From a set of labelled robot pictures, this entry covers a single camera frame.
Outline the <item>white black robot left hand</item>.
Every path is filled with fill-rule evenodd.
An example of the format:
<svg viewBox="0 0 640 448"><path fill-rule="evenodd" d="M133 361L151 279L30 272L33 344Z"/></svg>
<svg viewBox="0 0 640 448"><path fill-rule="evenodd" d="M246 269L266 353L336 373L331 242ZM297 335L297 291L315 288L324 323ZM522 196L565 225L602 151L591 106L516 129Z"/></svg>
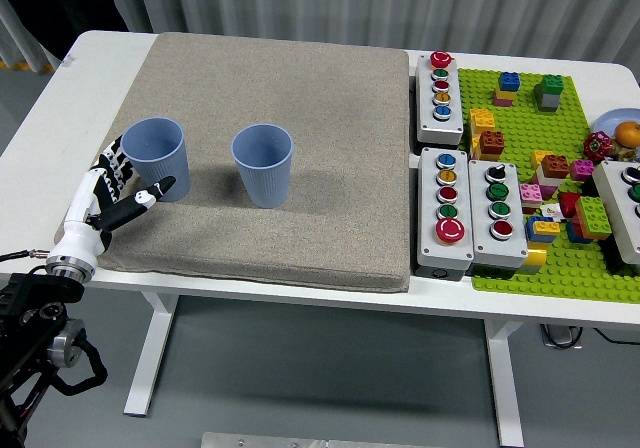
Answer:
<svg viewBox="0 0 640 448"><path fill-rule="evenodd" d="M112 232L148 211L176 183L163 176L129 196L124 188L134 175L120 139L99 154L85 173L67 210L62 238L46 259L46 272L76 281L89 281L98 266L97 257L111 243Z"/></svg>

